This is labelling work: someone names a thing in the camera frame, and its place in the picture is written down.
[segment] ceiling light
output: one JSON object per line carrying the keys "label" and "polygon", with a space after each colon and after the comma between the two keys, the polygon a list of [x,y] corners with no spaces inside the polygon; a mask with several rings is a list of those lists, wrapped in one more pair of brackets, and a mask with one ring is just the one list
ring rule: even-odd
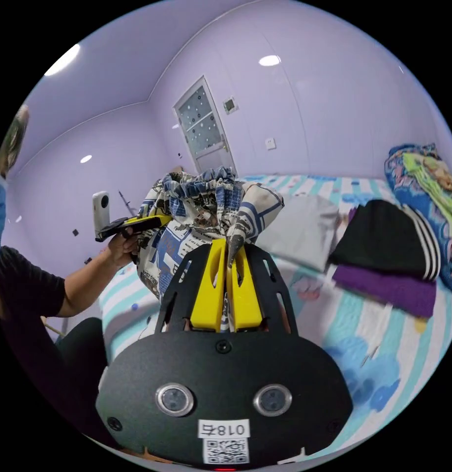
{"label": "ceiling light", "polygon": [[44,75],[54,75],[57,72],[60,72],[62,69],[67,67],[76,57],[78,51],[80,50],[80,45],[75,44],[72,48],[70,48]]}
{"label": "ceiling light", "polygon": [[259,64],[263,66],[277,65],[281,63],[281,59],[278,56],[265,56],[259,60]]}

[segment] door handle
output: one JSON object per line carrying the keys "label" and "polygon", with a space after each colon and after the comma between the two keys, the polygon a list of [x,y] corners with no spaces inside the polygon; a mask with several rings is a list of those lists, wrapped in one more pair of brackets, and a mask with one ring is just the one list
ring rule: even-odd
{"label": "door handle", "polygon": [[227,143],[226,143],[226,138],[224,137],[223,134],[221,134],[221,139],[222,139],[222,142],[224,143],[223,149],[225,149],[226,152],[229,152],[229,148],[227,147]]}

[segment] screw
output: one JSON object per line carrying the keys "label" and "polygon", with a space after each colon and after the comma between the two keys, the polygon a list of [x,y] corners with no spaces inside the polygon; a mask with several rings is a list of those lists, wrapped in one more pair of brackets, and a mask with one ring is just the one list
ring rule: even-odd
{"label": "screw", "polygon": [[340,421],[338,419],[332,420],[328,425],[327,425],[327,430],[330,433],[335,433],[340,427]]}
{"label": "screw", "polygon": [[216,350],[220,354],[227,354],[231,352],[231,349],[232,349],[231,343],[229,343],[229,341],[226,341],[225,339],[218,341],[216,343]]}
{"label": "screw", "polygon": [[113,416],[110,416],[108,418],[108,426],[114,430],[114,431],[122,431],[122,424],[121,422],[117,419],[117,418],[114,418]]}

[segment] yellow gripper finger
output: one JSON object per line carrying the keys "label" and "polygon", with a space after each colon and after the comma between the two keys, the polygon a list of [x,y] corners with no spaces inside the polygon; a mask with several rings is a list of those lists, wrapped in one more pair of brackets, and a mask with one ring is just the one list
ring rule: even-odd
{"label": "yellow gripper finger", "polygon": [[224,305],[225,275],[226,240],[214,239],[190,317],[194,329],[214,330],[219,333]]}
{"label": "yellow gripper finger", "polygon": [[237,253],[232,269],[228,270],[227,294],[234,331],[259,327],[262,323],[262,312],[243,247]]}

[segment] sticker with number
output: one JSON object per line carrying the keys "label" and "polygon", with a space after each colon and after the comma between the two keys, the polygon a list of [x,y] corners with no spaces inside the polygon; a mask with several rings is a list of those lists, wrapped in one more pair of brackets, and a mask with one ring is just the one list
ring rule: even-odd
{"label": "sticker with number", "polygon": [[202,439],[245,439],[250,438],[248,419],[217,421],[200,419],[198,437]]}

